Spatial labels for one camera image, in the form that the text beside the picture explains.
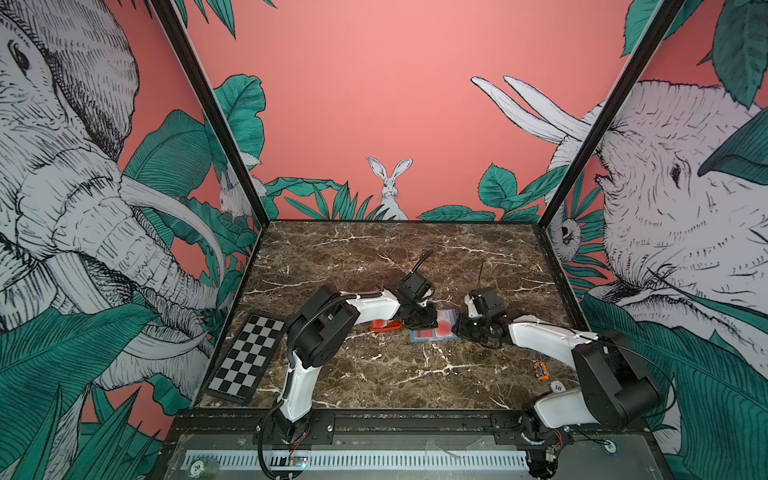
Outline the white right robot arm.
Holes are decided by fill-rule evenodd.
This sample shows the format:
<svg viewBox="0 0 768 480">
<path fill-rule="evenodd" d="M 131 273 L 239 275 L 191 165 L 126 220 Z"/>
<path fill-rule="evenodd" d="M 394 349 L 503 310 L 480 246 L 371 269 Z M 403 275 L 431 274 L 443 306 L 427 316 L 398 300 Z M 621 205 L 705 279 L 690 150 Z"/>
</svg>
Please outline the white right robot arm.
<svg viewBox="0 0 768 480">
<path fill-rule="evenodd" d="M 575 371 L 577 387 L 543 395 L 527 408 L 526 420 L 535 431 L 583 424 L 619 429 L 662 403 L 645 361 L 616 331 L 573 330 L 533 315 L 510 323 L 461 315 L 452 331 L 476 343 L 492 340 L 534 350 Z"/>
</svg>

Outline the blue card holder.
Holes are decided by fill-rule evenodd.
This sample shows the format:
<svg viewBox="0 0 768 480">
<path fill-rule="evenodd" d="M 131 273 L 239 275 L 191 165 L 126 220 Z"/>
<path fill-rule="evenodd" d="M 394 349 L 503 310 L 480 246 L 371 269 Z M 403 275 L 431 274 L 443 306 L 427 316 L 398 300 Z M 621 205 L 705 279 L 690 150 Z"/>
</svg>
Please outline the blue card holder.
<svg viewBox="0 0 768 480">
<path fill-rule="evenodd" d="M 459 337 L 453 332 L 453 327 L 457 320 L 458 312 L 456 310 L 438 310 L 437 326 L 430 329 L 411 331 L 409 341 L 411 343 L 424 343 L 458 340 Z"/>
</svg>

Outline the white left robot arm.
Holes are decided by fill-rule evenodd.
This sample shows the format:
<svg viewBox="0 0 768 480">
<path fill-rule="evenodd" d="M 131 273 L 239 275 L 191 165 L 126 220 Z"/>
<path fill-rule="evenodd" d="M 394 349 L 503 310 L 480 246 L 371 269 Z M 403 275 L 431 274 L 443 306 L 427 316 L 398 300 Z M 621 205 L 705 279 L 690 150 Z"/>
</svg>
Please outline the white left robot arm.
<svg viewBox="0 0 768 480">
<path fill-rule="evenodd" d="M 278 418 L 293 426 L 309 414 L 322 367 L 338 352 L 351 329 L 377 320 L 432 326 L 437 319 L 429 281 L 401 281 L 392 290 L 343 292 L 318 288 L 289 321 L 288 373 L 279 397 Z"/>
</svg>

